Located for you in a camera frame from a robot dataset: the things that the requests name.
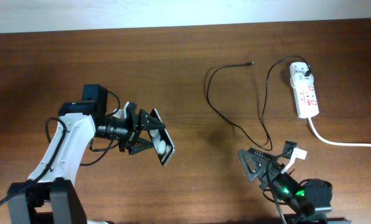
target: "brown table surface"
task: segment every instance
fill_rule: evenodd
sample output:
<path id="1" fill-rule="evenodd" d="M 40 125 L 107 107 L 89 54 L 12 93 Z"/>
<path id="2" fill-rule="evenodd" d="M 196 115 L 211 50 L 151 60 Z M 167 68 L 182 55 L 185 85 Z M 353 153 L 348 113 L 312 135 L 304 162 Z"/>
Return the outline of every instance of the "brown table surface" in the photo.
<path id="1" fill-rule="evenodd" d="M 63 102 L 79 100 L 84 84 L 99 83 L 123 104 L 157 108 L 176 153 L 165 167 L 153 149 L 134 156 L 110 151 L 99 163 L 80 167 L 75 188 L 89 219 L 219 223 L 278 217 L 237 158 L 251 143 L 208 106 L 204 88 L 211 68 L 253 61 L 219 72 L 211 101 L 265 142 L 259 114 L 267 71 L 293 54 L 302 55 L 315 76 L 320 134 L 371 142 L 371 19 L 0 34 L 0 199 L 44 155 L 46 118 L 56 116 Z M 288 139 L 298 142 L 308 155 L 292 176 L 333 184 L 330 217 L 371 223 L 371 148 L 331 146 L 311 134 L 295 111 L 288 68 L 294 61 L 270 77 L 265 122 L 273 153 Z M 109 110 L 115 106 L 109 97 Z M 83 162 L 98 156 L 87 150 Z M 9 222 L 4 205 L 0 223 Z"/>

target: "wood grain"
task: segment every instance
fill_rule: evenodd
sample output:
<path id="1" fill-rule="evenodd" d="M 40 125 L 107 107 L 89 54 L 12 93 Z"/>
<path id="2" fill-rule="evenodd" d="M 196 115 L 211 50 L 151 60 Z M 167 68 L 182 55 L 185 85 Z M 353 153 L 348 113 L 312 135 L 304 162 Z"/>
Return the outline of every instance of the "wood grain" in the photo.
<path id="1" fill-rule="evenodd" d="M 293 54 L 313 70 L 321 111 L 314 124 L 321 135 L 371 142 L 371 19 L 0 34 L 0 198 L 41 160 L 45 119 L 63 102 L 80 99 L 84 84 L 99 83 L 123 102 L 157 108 L 176 154 L 162 167 L 153 150 L 134 156 L 111 151 L 81 167 L 75 188 L 88 218 L 220 223 L 277 217 L 237 158 L 250 142 L 207 105 L 204 88 L 212 68 L 253 61 L 219 72 L 211 101 L 264 142 L 259 114 L 266 74 Z M 265 120 L 274 153 L 287 139 L 297 141 L 308 156 L 296 162 L 294 178 L 330 181 L 330 216 L 371 223 L 371 148 L 330 146 L 309 132 L 295 112 L 291 62 L 270 77 Z M 110 110 L 115 106 L 110 98 Z M 83 161 L 97 157 L 86 151 Z M 0 223 L 10 223 L 7 205 Z"/>

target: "electrical socket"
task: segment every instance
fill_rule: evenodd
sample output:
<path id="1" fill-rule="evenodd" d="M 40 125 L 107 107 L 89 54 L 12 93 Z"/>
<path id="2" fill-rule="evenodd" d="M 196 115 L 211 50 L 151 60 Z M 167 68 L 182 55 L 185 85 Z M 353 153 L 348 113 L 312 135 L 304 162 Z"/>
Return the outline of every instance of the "electrical socket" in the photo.
<path id="1" fill-rule="evenodd" d="M 316 100 L 314 76 L 306 77 L 309 70 L 304 62 L 294 62 L 290 65 L 290 84 L 295 94 L 297 115 L 299 118 L 312 118 L 319 114 Z"/>

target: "power strip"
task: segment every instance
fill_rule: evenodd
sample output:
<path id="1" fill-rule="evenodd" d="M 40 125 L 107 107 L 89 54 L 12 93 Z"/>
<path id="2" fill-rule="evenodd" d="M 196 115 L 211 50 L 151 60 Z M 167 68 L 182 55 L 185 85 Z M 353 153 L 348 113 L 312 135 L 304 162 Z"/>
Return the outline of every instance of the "power strip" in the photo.
<path id="1" fill-rule="evenodd" d="M 290 84 L 295 94 L 297 115 L 299 118 L 312 118 L 319 114 L 316 100 L 314 77 L 305 76 L 309 70 L 304 62 L 294 62 L 290 65 Z"/>

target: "white cable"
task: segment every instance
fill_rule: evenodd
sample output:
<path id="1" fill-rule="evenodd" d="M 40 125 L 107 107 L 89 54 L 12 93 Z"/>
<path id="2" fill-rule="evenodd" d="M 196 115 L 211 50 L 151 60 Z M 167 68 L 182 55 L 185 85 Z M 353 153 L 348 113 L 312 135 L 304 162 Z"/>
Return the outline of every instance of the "white cable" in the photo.
<path id="1" fill-rule="evenodd" d="M 360 147 L 371 147 L 371 144 L 368 144 L 368 143 L 342 143 L 342 142 L 332 142 L 332 141 L 328 141 L 324 138 L 322 138 L 322 136 L 320 136 L 318 134 L 318 132 L 316 131 L 315 127 L 314 127 L 314 124 L 312 123 L 312 119 L 311 118 L 307 118 L 308 119 L 308 123 L 309 123 L 309 126 L 311 127 L 312 129 L 312 132 L 315 134 L 315 136 L 321 140 L 322 142 L 325 142 L 325 143 L 328 143 L 328 144 L 332 144 L 332 145 L 335 145 L 335 146 L 360 146 Z"/>

